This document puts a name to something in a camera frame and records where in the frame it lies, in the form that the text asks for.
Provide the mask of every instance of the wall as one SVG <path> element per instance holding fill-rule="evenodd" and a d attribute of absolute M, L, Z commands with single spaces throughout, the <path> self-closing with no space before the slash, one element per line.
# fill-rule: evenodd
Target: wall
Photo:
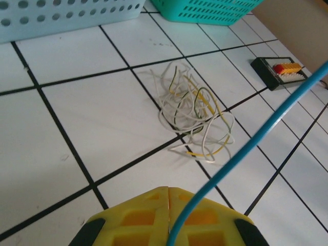
<path fill-rule="evenodd" d="M 322 0 L 264 0 L 252 12 L 311 72 L 328 60 L 328 5 Z"/>

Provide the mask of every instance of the teal plastic basket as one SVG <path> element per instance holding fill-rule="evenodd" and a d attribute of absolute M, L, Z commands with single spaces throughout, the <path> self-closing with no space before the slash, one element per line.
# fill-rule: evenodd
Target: teal plastic basket
<path fill-rule="evenodd" d="M 151 0 L 160 14 L 173 22 L 229 26 L 263 0 Z"/>
<path fill-rule="evenodd" d="M 0 0 L 0 43 L 136 18 L 145 0 Z"/>

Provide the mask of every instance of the wire bundle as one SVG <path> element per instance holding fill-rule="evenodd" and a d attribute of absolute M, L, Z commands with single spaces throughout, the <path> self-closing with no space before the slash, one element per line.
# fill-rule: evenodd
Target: wire bundle
<path fill-rule="evenodd" d="M 169 150 L 208 163 L 215 163 L 214 155 L 223 148 L 227 150 L 231 157 L 227 145 L 234 142 L 234 138 L 231 135 L 234 116 L 229 112 L 221 112 L 211 91 L 196 82 L 190 73 L 190 67 L 187 65 L 180 64 L 182 65 L 182 70 L 175 66 L 173 78 L 167 79 L 166 76 L 171 65 L 172 62 L 169 63 L 160 76 L 155 75 L 151 70 L 161 107 L 158 115 L 159 121 L 170 131 L 189 135 L 187 143 L 174 146 Z M 158 79 L 164 89 L 162 95 L 159 92 Z M 228 123 L 225 116 L 229 116 L 232 119 L 231 123 Z M 224 123 L 224 127 L 213 123 L 218 117 Z M 209 136 L 210 129 L 223 132 L 223 136 Z M 178 150 L 181 147 L 190 145 L 200 147 L 201 153 Z"/>

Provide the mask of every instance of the small black box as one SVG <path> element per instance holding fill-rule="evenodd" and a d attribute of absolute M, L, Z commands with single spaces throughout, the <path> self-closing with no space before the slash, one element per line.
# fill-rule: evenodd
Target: small black box
<path fill-rule="evenodd" d="M 294 61 L 290 57 L 258 57 L 251 62 L 251 66 L 271 91 L 299 85 L 308 78 L 301 70 L 298 74 L 303 75 L 304 79 L 282 81 L 276 71 L 273 70 L 274 64 L 281 63 L 294 63 Z"/>

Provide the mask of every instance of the blue cable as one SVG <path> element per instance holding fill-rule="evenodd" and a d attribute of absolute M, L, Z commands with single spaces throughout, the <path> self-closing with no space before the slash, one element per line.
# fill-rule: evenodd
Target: blue cable
<path fill-rule="evenodd" d="M 255 135 L 225 164 L 188 202 L 169 234 L 167 246 L 174 246 L 176 237 L 189 214 L 197 206 L 206 194 L 214 188 L 257 144 L 278 124 L 288 110 L 328 73 L 328 61 L 326 61 L 310 78 L 307 79 L 286 101 L 273 113 Z"/>

